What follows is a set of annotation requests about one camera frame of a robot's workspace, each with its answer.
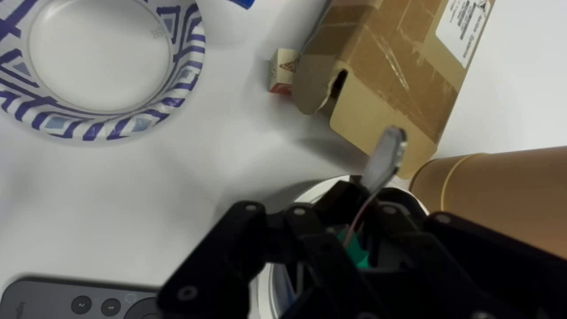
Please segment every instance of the paper plate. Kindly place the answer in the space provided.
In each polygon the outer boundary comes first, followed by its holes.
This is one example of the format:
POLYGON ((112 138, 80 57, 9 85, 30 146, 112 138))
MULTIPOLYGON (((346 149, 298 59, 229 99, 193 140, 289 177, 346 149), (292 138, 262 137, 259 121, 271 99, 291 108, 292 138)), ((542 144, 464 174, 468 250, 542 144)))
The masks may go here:
POLYGON ((122 140, 179 110, 206 34, 195 0, 0 0, 0 108, 66 140, 122 140))

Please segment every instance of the green component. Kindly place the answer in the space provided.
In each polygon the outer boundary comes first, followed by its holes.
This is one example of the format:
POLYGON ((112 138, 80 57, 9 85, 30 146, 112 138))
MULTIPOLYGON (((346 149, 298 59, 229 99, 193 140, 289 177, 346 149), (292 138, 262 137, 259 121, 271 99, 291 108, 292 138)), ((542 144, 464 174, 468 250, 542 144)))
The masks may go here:
MULTIPOLYGON (((347 238, 347 231, 340 231, 337 234, 339 241, 342 243, 347 238)), ((369 270, 369 254, 360 247, 358 238, 353 238, 351 245, 346 248, 351 261, 356 264, 358 270, 369 270)))

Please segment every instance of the white table surface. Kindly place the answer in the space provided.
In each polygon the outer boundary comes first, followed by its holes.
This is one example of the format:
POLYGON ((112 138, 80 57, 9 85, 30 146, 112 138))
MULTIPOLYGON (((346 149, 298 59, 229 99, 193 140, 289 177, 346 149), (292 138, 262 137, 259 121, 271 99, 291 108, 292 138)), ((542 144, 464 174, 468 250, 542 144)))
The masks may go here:
MULTIPOLYGON (((238 199, 358 172, 323 117, 266 92, 324 0, 200 0, 195 98, 144 138, 67 146, 0 117, 0 289, 21 275, 160 286, 238 199)), ((440 154, 567 144, 567 2, 498 0, 440 154)))

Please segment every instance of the screw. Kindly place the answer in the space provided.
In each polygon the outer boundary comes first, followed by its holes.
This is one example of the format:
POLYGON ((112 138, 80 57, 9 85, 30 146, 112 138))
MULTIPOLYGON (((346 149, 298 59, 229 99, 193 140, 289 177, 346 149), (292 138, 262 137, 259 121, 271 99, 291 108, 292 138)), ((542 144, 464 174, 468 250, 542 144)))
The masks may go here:
POLYGON ((259 208, 255 204, 248 204, 246 211, 257 211, 259 208))
POLYGON ((473 312, 471 319, 496 319, 496 317, 487 312, 473 312))
POLYGON ((362 312, 356 316, 356 319, 377 319, 377 316, 372 312, 362 312))
POLYGON ((199 296, 199 289, 195 286, 186 286, 183 289, 177 291, 177 300, 179 301, 193 301, 199 296))
POLYGON ((450 216, 447 216, 447 215, 438 215, 436 220, 438 220, 440 223, 450 223, 450 216))
POLYGON ((383 211, 385 211, 386 215, 397 215, 397 209, 392 208, 392 206, 385 206, 383 211))
POLYGON ((294 209, 294 215, 296 215, 296 216, 303 216, 303 215, 307 215, 307 211, 305 211, 303 208, 296 208, 296 209, 294 209))

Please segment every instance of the white plate center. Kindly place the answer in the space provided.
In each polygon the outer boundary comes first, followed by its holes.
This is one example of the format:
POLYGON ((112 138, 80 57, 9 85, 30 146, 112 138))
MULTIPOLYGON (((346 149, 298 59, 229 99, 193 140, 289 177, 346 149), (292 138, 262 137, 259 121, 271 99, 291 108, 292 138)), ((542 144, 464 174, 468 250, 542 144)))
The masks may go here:
POLYGON ((167 30, 137 0, 50 2, 32 27, 30 59, 60 103, 94 112, 147 103, 172 60, 167 30))

